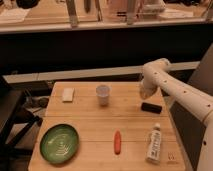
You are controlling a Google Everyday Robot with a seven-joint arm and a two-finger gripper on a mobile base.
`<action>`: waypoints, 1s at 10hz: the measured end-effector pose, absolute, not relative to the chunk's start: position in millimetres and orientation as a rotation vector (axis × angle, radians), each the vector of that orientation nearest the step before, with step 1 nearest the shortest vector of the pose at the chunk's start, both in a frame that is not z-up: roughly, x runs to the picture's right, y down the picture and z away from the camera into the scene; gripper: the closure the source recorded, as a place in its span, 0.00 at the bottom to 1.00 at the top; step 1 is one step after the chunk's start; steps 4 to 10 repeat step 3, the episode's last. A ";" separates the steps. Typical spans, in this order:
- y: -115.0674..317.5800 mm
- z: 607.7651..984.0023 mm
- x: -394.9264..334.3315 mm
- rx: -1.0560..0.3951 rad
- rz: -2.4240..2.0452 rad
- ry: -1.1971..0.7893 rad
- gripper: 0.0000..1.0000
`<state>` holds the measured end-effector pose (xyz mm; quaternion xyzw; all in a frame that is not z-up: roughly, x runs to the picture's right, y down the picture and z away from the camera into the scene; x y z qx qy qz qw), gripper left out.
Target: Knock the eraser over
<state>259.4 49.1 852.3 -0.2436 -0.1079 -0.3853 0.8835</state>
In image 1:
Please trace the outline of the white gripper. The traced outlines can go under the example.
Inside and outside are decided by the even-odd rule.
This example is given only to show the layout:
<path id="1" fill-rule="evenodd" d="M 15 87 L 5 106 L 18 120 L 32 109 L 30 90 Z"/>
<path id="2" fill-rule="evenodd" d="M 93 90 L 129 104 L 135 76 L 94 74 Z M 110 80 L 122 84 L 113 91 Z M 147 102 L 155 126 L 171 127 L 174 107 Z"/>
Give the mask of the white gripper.
<path id="1" fill-rule="evenodd" d="M 157 91 L 157 86 L 150 81 L 143 79 L 139 85 L 139 93 L 142 99 L 147 99 L 154 95 Z"/>

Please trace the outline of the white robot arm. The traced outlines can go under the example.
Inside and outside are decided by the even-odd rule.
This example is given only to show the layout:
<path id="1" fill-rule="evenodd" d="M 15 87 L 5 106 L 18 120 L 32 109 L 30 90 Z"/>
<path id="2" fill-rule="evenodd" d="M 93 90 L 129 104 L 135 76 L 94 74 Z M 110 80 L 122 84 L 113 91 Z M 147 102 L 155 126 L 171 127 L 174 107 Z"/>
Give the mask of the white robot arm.
<path id="1" fill-rule="evenodd" d="M 213 96 L 170 76 L 170 67 L 166 58 L 144 64 L 140 96 L 147 99 L 161 88 L 206 126 L 197 171 L 213 171 Z"/>

